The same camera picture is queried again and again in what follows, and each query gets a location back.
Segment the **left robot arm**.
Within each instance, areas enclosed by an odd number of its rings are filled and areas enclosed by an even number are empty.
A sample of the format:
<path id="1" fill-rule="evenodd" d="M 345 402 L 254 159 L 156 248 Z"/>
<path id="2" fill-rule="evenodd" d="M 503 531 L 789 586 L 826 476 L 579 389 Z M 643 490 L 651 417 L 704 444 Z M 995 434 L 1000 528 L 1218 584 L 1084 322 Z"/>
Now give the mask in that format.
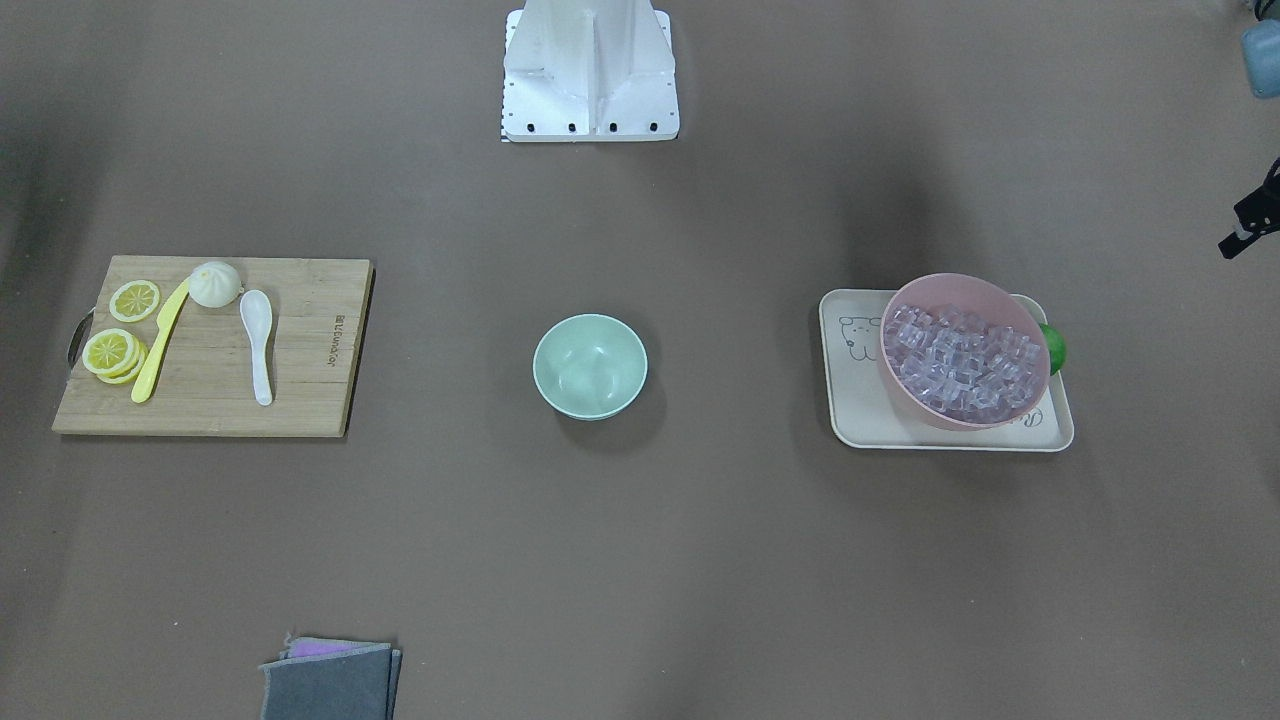
<path id="1" fill-rule="evenodd" d="M 1243 1 L 1254 24 L 1242 33 L 1242 58 L 1251 94 L 1279 97 L 1279 1 Z"/>

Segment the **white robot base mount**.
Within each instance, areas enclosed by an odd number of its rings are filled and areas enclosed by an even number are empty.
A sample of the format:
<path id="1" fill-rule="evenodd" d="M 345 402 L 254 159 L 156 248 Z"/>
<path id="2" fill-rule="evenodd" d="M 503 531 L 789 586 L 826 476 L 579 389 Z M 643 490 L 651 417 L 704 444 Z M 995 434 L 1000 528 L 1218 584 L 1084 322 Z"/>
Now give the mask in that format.
<path id="1" fill-rule="evenodd" d="M 649 1 L 527 1 L 506 18 L 503 68 L 506 142 L 678 137 L 671 19 Z"/>

